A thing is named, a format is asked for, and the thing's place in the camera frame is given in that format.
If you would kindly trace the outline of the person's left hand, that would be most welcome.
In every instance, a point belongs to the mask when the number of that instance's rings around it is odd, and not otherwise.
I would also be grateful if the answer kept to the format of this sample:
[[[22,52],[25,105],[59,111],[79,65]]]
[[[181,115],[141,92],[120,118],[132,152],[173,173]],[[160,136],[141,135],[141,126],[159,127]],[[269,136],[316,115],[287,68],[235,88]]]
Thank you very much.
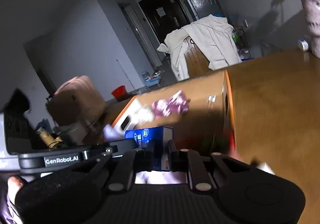
[[[15,207],[15,199],[24,185],[24,179],[16,175],[9,177],[6,184],[1,184],[1,223],[23,223]]]

